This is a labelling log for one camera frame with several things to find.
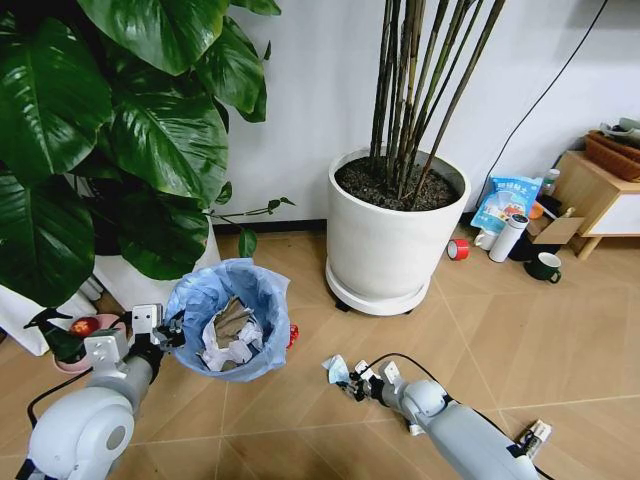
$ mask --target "wooden cabinet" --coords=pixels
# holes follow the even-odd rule
[[[589,240],[579,253],[587,258],[602,237],[640,236],[640,183],[626,182],[590,162],[584,152],[565,153],[557,166],[554,197],[563,209],[584,217],[578,230]]]

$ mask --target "wicker basket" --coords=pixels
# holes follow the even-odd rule
[[[597,132],[585,137],[587,157],[628,182],[640,183],[640,150],[609,140]]]

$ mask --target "red apple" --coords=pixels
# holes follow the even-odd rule
[[[100,329],[100,322],[94,317],[81,317],[71,324],[69,330],[79,337],[88,337]]]

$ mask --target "tape roll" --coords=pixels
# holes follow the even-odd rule
[[[469,251],[469,242],[462,238],[454,238],[447,244],[447,254],[451,260],[464,260],[469,256]]]

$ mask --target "snack bag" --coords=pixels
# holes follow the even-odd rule
[[[491,192],[471,221],[474,227],[500,233],[514,213],[528,216],[542,185],[542,178],[491,177]]]

